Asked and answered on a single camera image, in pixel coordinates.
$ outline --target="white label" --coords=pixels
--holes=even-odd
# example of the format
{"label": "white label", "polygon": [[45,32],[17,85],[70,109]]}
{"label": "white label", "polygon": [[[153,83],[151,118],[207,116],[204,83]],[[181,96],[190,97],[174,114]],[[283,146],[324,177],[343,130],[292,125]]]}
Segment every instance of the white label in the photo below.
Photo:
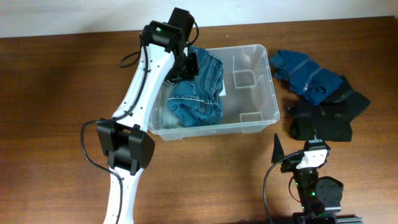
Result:
{"label": "white label", "polygon": [[224,80],[223,80],[223,91],[221,91],[221,93],[219,93],[219,96],[226,96]]}
{"label": "white label", "polygon": [[314,140],[309,140],[309,143],[317,143],[317,142],[322,142],[322,139],[314,139]]}

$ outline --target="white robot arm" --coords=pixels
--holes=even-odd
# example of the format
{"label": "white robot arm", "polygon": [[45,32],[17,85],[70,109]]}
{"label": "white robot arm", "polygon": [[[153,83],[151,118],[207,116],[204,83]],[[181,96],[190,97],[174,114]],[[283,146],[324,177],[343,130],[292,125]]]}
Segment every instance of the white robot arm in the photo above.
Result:
{"label": "white robot arm", "polygon": [[134,223],[132,211],[138,181],[155,148],[146,133],[149,116],[162,82],[189,80],[198,72],[196,55],[187,54],[193,24],[196,25],[188,11],[175,8],[168,23],[152,21],[145,26],[140,35],[144,54],[126,96],[112,119],[94,121],[98,123],[99,141],[112,174],[104,223]]}
{"label": "white robot arm", "polygon": [[[152,110],[152,106],[159,92],[160,86],[163,80],[165,80],[166,74],[173,67],[174,55],[172,52],[165,52],[164,47],[149,44],[147,47],[148,56],[148,71],[149,74],[146,78],[145,85],[142,89],[141,97],[138,99],[136,106],[132,110],[132,116],[126,116],[123,119],[117,121],[117,123],[133,127],[138,125],[140,131],[147,132],[149,116]],[[136,74],[130,84],[129,90],[120,104],[119,108],[114,112],[113,117],[122,116],[134,103],[141,83],[144,78],[145,66],[145,55],[141,54],[140,63],[137,67]],[[114,169],[110,168],[111,171],[116,172],[123,179],[123,205],[121,208],[121,214],[119,223],[134,223],[132,218],[132,210],[134,206],[134,199],[136,197],[138,180],[142,174],[143,168],[131,175],[129,170],[116,166]],[[119,210],[119,194],[120,187],[119,181],[111,175],[111,190],[109,192],[108,210],[106,213],[104,223],[116,223],[118,210]]]}

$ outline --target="white wall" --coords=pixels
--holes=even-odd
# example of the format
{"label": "white wall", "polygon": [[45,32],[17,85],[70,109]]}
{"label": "white wall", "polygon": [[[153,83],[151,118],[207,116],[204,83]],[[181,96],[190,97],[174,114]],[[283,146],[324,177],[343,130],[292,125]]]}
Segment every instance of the white wall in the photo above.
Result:
{"label": "white wall", "polygon": [[198,25],[393,16],[398,0],[0,0],[0,37],[141,30],[189,10]]}

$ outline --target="blue cloth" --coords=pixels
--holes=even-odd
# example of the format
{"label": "blue cloth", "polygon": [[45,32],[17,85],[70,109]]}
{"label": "blue cloth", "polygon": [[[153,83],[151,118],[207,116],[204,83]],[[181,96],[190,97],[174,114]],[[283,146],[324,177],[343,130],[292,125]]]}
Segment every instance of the blue cloth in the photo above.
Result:
{"label": "blue cloth", "polygon": [[277,69],[275,77],[289,81],[290,90],[313,105],[319,105],[343,83],[336,73],[321,68],[300,52],[278,50],[270,62]]}
{"label": "blue cloth", "polygon": [[177,83],[167,106],[185,127],[220,124],[223,61],[199,47],[190,47],[189,53],[192,52],[197,54],[198,75],[194,80]]}

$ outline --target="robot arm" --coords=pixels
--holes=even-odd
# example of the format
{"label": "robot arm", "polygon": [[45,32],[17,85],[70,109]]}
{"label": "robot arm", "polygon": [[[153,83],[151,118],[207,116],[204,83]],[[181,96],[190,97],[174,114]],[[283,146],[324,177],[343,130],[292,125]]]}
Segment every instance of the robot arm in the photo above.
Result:
{"label": "robot arm", "polygon": [[293,224],[362,224],[362,218],[338,218],[343,197],[343,183],[332,177],[318,176],[317,169],[327,163],[326,158],[331,151],[327,143],[314,136],[314,140],[306,141],[304,149],[285,156],[278,135],[274,136],[274,152],[271,162],[274,164],[264,178],[264,205],[269,223],[273,224],[266,201],[266,180],[269,172],[281,163],[282,173],[293,173],[303,212],[294,213]]}
{"label": "robot arm", "polygon": [[111,120],[98,123],[97,132],[111,175],[108,210],[104,223],[134,223],[132,211],[139,178],[154,153],[155,142],[146,133],[149,116],[162,82],[192,79],[198,73],[195,54],[187,56],[187,40],[194,24],[188,11],[175,8],[168,23],[145,26],[141,57],[126,96]]}

